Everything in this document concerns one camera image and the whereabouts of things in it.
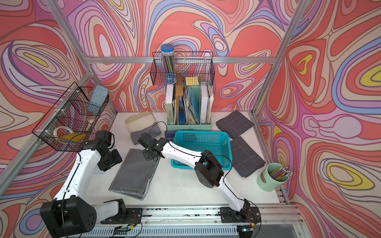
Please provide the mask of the grey pillowcase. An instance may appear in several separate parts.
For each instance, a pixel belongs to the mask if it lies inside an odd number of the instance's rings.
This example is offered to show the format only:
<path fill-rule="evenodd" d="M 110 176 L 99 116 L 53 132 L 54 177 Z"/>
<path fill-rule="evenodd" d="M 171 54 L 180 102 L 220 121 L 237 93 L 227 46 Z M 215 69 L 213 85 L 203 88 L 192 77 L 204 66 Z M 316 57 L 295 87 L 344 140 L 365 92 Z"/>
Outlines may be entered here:
<path fill-rule="evenodd" d="M 130 149 L 109 191 L 143 201 L 156 172 L 158 160 L 147 161 L 143 151 Z"/>

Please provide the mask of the teal plastic basket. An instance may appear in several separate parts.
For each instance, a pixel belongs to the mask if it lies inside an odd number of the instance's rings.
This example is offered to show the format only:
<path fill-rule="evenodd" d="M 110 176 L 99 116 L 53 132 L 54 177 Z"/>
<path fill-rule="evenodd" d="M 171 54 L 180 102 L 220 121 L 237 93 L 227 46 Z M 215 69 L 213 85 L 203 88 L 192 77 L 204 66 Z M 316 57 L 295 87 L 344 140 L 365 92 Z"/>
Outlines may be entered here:
<path fill-rule="evenodd" d="M 177 131 L 173 142 L 192 151 L 208 150 L 216 156 L 223 171 L 232 168 L 233 155 L 230 137 L 225 132 L 216 131 Z"/>

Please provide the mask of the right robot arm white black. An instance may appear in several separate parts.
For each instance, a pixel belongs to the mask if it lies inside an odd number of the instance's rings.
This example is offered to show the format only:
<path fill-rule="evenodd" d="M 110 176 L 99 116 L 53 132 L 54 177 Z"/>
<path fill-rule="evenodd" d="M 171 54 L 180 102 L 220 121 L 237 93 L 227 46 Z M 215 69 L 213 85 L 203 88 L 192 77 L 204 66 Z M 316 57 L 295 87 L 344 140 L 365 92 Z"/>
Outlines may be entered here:
<path fill-rule="evenodd" d="M 229 205 L 226 212 L 220 212 L 221 215 L 232 222 L 250 221 L 250 203 L 230 187 L 217 155 L 208 150 L 204 152 L 188 150 L 165 138 L 154 139 L 147 133 L 140 137 L 138 143 L 144 147 L 142 153 L 147 161 L 158 158 L 176 160 L 194 169 L 201 184 L 218 189 Z"/>

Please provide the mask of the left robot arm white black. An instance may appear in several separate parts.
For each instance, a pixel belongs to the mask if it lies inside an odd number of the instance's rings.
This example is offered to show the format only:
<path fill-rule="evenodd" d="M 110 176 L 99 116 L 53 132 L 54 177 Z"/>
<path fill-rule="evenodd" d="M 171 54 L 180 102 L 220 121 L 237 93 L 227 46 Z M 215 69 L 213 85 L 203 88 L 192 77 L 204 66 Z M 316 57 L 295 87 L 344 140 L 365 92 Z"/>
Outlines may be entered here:
<path fill-rule="evenodd" d="M 109 131 L 98 131 L 94 140 L 80 144 L 74 166 L 64 185 L 52 201 L 43 203 L 40 208 L 40 215 L 52 237 L 81 235 L 92 231 L 96 224 L 104 220 L 127 215 L 122 199 L 96 206 L 86 201 L 93 172 L 105 172 L 122 162 L 114 146 L 115 138 Z"/>

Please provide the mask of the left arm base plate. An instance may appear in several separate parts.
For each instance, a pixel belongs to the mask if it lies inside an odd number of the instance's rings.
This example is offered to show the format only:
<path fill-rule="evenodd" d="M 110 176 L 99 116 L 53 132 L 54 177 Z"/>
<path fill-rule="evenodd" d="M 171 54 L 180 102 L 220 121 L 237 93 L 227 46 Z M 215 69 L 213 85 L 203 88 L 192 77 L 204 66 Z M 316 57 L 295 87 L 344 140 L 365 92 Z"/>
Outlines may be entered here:
<path fill-rule="evenodd" d="M 126 208 L 124 214 L 117 214 L 113 217 L 101 221 L 103 225 L 122 224 L 122 225 L 137 225 L 142 217 L 142 208 Z"/>

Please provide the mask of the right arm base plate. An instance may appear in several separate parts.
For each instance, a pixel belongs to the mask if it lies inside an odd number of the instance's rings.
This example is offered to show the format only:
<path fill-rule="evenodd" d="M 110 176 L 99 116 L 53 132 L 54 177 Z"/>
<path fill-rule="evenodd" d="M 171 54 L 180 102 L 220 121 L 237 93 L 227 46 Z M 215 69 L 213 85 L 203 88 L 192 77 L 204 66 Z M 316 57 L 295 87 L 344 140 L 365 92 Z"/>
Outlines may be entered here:
<path fill-rule="evenodd" d="M 238 212 L 230 207 L 221 207 L 217 213 L 222 223 L 260 223 L 260 211 L 256 207 L 249 207 L 247 211 Z"/>

